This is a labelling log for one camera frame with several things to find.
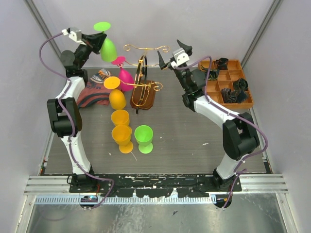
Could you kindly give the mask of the pink plastic wine glass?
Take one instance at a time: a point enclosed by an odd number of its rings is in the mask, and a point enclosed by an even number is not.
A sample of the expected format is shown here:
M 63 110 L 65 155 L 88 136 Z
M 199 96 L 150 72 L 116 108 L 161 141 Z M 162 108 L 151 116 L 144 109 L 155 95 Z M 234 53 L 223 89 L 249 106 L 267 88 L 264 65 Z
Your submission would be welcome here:
M 133 76 L 130 74 L 129 71 L 123 68 L 123 63 L 125 62 L 126 58 L 124 56 L 118 56 L 116 60 L 111 62 L 113 65 L 116 65 L 120 68 L 119 72 L 119 79 L 121 81 L 121 90 L 123 92 L 128 92 L 133 90 L 134 86 L 134 79 Z

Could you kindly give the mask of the yellow plastic wine glass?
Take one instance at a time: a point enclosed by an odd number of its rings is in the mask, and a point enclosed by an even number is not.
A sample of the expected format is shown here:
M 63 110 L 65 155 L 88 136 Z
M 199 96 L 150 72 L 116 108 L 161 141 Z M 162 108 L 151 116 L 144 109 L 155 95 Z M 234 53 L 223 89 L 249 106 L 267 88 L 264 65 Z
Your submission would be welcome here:
M 111 90 L 109 94 L 109 102 L 114 110 L 120 110 L 126 106 L 125 95 L 121 90 L 119 90 L 120 84 L 121 81 L 116 76 L 108 77 L 104 81 L 104 87 Z

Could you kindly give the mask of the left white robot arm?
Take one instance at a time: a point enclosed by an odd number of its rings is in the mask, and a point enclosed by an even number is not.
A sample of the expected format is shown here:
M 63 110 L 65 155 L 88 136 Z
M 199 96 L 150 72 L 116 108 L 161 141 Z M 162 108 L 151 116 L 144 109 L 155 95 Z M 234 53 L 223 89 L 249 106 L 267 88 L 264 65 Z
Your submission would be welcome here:
M 100 53 L 107 35 L 87 35 L 71 29 L 63 30 L 58 35 L 67 35 L 78 47 L 75 51 L 61 52 L 60 60 L 66 71 L 61 77 L 66 79 L 66 84 L 57 97 L 47 101 L 49 121 L 52 131 L 65 145 L 71 161 L 70 191 L 95 192 L 99 188 L 99 180 L 84 150 L 81 139 L 83 123 L 76 102 L 87 83 L 87 71 L 83 66 L 91 53 Z

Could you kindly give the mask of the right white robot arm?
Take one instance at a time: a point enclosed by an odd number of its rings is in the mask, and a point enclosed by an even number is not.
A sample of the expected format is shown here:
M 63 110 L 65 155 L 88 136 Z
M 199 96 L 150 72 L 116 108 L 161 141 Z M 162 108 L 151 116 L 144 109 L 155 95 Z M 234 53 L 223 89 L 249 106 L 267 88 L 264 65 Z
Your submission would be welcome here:
M 160 69 L 172 70 L 180 82 L 184 94 L 184 105 L 197 112 L 222 129 L 225 155 L 214 169 L 212 183 L 218 191 L 225 191 L 243 160 L 259 146 L 259 137 L 252 116 L 249 113 L 239 114 L 215 102 L 207 94 L 208 72 L 200 69 L 191 70 L 187 62 L 192 55 L 192 46 L 178 41 L 180 48 L 173 52 L 169 62 L 158 56 Z

